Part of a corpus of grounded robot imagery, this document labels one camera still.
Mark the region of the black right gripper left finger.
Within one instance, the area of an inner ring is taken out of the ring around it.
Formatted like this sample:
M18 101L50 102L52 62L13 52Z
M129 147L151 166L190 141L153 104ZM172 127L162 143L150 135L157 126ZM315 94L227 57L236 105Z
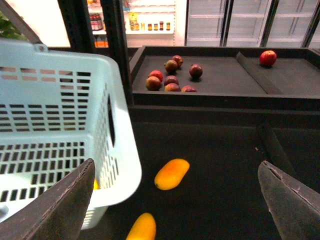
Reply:
M95 163L89 158L0 224L2 240L75 240L90 203Z

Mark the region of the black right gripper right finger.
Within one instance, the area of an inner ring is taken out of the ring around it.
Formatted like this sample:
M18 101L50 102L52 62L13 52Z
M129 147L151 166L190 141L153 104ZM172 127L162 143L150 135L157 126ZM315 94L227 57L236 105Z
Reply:
M320 194L268 161L258 167L261 192L283 240L320 238Z

